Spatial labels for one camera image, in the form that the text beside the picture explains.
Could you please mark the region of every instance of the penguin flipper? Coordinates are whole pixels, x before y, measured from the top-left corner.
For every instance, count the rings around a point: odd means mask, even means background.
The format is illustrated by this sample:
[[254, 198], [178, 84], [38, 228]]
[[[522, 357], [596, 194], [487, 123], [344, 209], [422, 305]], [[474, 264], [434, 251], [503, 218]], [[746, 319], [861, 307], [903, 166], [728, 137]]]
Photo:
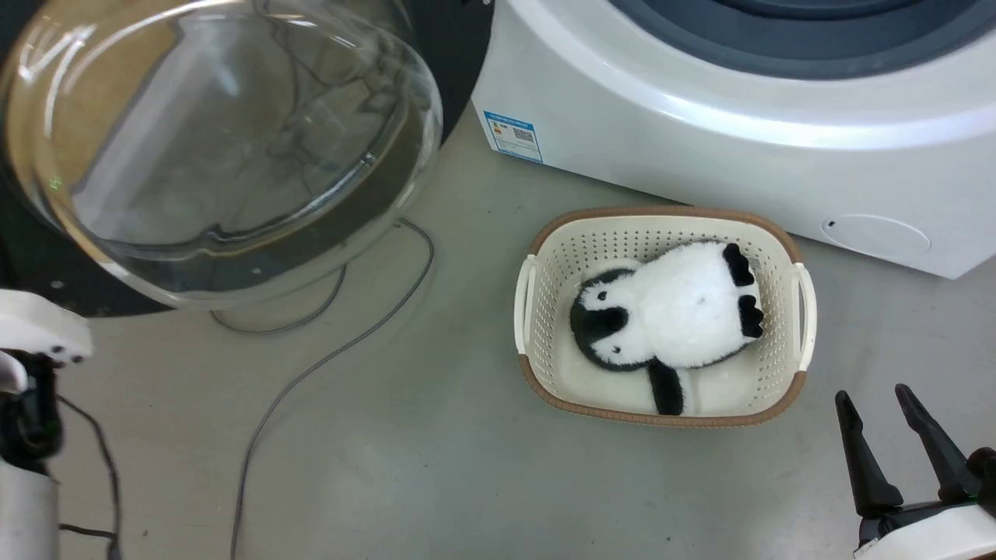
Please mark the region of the penguin flipper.
[[681, 416], [685, 408], [685, 394], [681, 388], [678, 372], [658, 360], [651, 360], [646, 366], [650, 377], [650, 389], [657, 412], [667, 416]]

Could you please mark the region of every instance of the gray floor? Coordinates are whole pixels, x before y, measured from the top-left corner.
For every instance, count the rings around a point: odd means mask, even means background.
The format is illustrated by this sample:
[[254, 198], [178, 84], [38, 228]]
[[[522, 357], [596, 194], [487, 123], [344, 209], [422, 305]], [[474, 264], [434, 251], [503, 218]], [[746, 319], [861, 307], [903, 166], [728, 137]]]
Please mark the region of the gray floor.
[[[996, 443], [996, 263], [945, 281], [805, 240], [818, 348], [781, 417], [682, 431], [544, 404], [512, 342], [530, 241], [568, 210], [655, 202], [493, 153], [465, 118], [409, 215], [438, 248], [426, 284], [276, 414], [250, 475], [242, 557], [850, 558], [858, 519], [837, 390], [851, 392], [909, 501], [936, 484], [894, 384], [911, 385], [963, 449]], [[267, 404], [388, 310], [423, 259], [418, 237], [393, 231], [356, 262], [321, 321], [270, 339], [229, 334], [203, 313], [94, 323], [99, 354], [63, 390], [109, 431], [126, 558], [227, 557], [241, 453]], [[330, 283], [279, 307], [302, 312]], [[54, 464], [63, 518], [110, 526], [92, 436], [67, 420]], [[63, 546], [65, 558], [104, 557], [92, 539], [68, 535]]]

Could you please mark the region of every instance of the white plastic basket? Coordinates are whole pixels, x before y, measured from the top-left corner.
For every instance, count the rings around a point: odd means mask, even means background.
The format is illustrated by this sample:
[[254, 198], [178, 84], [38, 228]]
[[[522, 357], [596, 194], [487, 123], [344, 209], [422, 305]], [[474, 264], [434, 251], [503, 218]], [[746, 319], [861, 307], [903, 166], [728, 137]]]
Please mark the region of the white plastic basket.
[[[648, 261], [680, 243], [704, 239], [736, 242], [750, 259], [765, 311], [761, 340], [730, 360], [689, 371], [698, 416], [622, 410], [614, 402], [614, 392], [627, 391], [622, 378], [613, 378], [603, 394], [580, 394], [579, 376], [612, 375], [585, 360], [571, 333], [570, 307], [585, 271], [614, 258]], [[609, 420], [735, 426], [773, 418], [802, 389], [816, 343], [816, 292], [799, 248], [771, 222], [685, 206], [584, 210], [550, 223], [531, 253], [516, 286], [515, 342], [526, 380], [554, 407]], [[628, 379], [645, 383], [636, 374]]]

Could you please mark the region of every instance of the blue label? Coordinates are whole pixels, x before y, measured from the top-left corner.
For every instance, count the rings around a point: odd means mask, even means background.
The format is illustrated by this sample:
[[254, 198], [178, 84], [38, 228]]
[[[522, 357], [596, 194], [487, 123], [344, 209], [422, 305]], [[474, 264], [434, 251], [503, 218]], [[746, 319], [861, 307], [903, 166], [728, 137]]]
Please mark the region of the blue label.
[[504, 115], [496, 115], [489, 111], [484, 112], [484, 120], [487, 121], [491, 138], [498, 151], [529, 161], [543, 162], [540, 142], [536, 138], [536, 129], [531, 123]]

